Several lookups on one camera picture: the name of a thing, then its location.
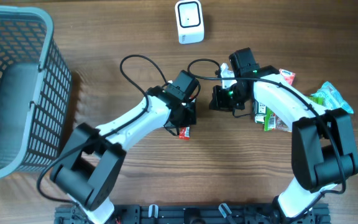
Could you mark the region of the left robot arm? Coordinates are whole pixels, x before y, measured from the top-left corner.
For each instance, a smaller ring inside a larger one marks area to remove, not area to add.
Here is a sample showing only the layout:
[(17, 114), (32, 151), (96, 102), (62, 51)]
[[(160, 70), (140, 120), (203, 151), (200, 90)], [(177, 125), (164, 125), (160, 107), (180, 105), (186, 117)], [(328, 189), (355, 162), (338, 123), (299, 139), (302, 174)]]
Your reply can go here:
[(198, 80), (182, 70), (174, 81), (149, 88), (137, 106), (114, 121), (77, 126), (50, 173), (73, 204), (56, 209), (55, 223), (108, 223), (115, 210), (109, 194), (127, 152), (156, 129), (179, 134), (194, 124), (191, 96), (198, 87)]

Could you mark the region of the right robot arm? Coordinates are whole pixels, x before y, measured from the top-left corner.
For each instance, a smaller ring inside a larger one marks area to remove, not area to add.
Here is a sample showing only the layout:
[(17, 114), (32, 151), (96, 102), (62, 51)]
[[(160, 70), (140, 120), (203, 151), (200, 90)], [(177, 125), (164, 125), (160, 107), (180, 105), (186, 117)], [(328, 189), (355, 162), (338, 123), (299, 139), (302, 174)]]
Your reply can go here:
[(358, 174), (358, 152), (350, 114), (327, 109), (296, 90), (271, 65), (260, 67), (251, 49), (229, 56), (231, 69), (221, 64), (210, 109), (244, 109), (248, 100), (264, 104), (291, 132), (294, 178), (276, 196), (274, 214), (281, 222), (303, 218), (326, 194), (343, 194), (346, 181)]

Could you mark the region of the orange Kleenex tissue pack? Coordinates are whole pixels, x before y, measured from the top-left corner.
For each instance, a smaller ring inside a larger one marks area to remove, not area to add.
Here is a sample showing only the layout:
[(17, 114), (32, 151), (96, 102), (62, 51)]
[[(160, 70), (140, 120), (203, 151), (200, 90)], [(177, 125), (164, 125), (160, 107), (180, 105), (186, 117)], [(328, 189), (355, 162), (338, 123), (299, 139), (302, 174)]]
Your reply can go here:
[(289, 84), (289, 85), (292, 85), (293, 84), (293, 81), (295, 79), (295, 76), (296, 74), (291, 72), (291, 71), (288, 71), (288, 70), (285, 70), (285, 69), (282, 69), (280, 68), (279, 69), (279, 72), (280, 74), (284, 77), (285, 81)]

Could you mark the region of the teal tissue pack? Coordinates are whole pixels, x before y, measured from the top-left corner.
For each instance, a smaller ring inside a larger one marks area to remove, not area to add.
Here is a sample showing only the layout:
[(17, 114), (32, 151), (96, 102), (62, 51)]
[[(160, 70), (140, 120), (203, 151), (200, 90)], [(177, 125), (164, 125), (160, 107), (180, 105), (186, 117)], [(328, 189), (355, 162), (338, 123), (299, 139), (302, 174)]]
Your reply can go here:
[(340, 92), (330, 82), (324, 82), (321, 88), (318, 89), (316, 93), (311, 94), (311, 96), (322, 98), (322, 105), (329, 110), (342, 108), (349, 114), (354, 113), (352, 107), (344, 100)]

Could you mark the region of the green snack bag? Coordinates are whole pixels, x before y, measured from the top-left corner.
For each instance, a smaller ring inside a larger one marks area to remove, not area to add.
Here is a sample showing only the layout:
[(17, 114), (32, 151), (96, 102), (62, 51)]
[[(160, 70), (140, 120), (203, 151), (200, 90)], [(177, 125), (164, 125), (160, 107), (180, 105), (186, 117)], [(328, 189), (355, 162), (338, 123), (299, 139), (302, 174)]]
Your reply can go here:
[[(308, 96), (308, 99), (315, 102), (318, 105), (323, 105), (323, 97)], [(267, 108), (264, 121), (264, 131), (281, 130), (291, 132), (290, 128), (270, 109)]]

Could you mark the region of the red Nescafe coffee stick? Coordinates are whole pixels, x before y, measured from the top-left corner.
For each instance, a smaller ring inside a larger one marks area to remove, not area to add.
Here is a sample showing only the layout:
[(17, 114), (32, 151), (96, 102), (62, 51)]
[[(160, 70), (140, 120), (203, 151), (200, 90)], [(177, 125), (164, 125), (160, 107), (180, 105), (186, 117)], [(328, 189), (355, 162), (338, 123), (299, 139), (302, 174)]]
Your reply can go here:
[(179, 138), (184, 139), (184, 140), (189, 140), (190, 139), (190, 128), (189, 127), (181, 128), (180, 133), (179, 133)]

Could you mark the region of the green white small box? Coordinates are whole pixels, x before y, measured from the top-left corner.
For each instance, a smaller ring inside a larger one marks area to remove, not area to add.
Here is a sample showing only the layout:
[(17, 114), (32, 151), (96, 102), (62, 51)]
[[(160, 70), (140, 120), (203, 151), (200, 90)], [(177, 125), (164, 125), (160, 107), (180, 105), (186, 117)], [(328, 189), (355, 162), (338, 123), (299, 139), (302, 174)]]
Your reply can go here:
[(252, 105), (255, 123), (264, 124), (267, 114), (267, 107), (263, 103), (254, 100)]

